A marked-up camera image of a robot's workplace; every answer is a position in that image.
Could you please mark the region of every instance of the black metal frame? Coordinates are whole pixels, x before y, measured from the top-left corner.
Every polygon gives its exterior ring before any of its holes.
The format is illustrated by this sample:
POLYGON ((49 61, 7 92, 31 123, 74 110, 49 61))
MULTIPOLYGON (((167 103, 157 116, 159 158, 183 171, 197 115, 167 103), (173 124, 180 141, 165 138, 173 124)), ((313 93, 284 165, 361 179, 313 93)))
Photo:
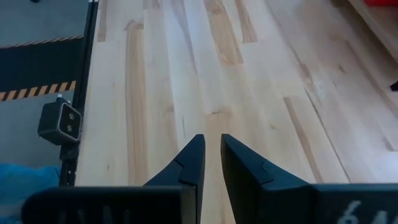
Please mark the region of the black metal frame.
MULTIPOLYGON (((98 2, 90 2, 88 4, 87 20, 83 44, 81 48, 81 65, 80 76, 76 81, 76 89, 73 94, 72 106, 76 108, 82 115, 84 114, 84 106, 86 101, 86 91, 88 84, 88 75, 90 72, 91 52, 93 48, 93 39, 95 33, 95 22, 98 10, 98 2)), ((74 186, 75 172, 77 168, 77 160, 79 155, 79 144, 66 144, 61 147, 60 160, 62 168, 60 174, 60 185, 74 186)))

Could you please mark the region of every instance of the wooden table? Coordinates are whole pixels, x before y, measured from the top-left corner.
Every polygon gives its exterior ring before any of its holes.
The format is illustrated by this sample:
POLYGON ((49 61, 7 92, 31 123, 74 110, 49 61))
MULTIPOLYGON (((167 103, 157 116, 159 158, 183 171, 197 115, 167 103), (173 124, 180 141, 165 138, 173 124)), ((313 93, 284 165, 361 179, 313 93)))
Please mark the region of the wooden table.
POLYGON ((349 2, 398 61, 398 7, 369 7, 362 0, 349 2))
POLYGON ((76 185, 142 185, 204 133, 202 223, 233 223, 221 133, 308 182, 397 182, 396 63, 328 0, 102 0, 76 185))

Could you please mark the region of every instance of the yellow and black caution tape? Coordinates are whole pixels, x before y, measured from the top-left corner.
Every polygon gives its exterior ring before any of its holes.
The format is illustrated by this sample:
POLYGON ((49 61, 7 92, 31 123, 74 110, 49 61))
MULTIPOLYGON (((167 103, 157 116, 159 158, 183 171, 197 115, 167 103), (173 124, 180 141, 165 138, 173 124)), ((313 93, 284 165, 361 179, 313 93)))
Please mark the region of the yellow and black caution tape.
POLYGON ((0 92, 0 102, 23 99, 33 96, 42 96, 51 93, 58 93, 61 91, 74 90, 75 88, 76 88, 76 81, 72 81, 72 82, 56 83, 52 85, 35 86, 29 89, 25 88, 21 90, 0 92))
POLYGON ((58 39, 52 39, 52 40, 40 40, 40 41, 23 43, 23 44, 6 45, 6 46, 0 46, 0 49, 8 49, 11 47, 25 47, 25 46, 35 45, 35 44, 46 44, 46 43, 65 41, 65 40, 75 40, 75 39, 80 39, 80 38, 83 38, 83 36, 79 35, 79 36, 75 36, 75 37, 64 37, 64 38, 58 38, 58 39))

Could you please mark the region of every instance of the red object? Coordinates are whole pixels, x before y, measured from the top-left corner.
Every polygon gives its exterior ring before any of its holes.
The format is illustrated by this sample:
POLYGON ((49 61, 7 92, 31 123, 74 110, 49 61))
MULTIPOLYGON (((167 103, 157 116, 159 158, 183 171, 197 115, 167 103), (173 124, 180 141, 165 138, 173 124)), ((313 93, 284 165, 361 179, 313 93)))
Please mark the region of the red object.
POLYGON ((365 0, 369 6, 398 6, 398 0, 365 0))

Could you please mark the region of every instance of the blue fabric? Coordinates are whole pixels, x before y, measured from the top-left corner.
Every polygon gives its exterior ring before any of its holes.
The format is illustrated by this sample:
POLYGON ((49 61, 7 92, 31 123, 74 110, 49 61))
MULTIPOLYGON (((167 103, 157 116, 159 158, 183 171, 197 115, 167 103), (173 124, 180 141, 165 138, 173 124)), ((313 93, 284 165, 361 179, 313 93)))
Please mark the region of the blue fabric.
MULTIPOLYGON (((19 207, 29 196, 59 182, 59 167, 33 169, 14 164, 0 164, 0 208, 19 207)), ((18 223, 19 214, 0 214, 0 224, 18 223)))

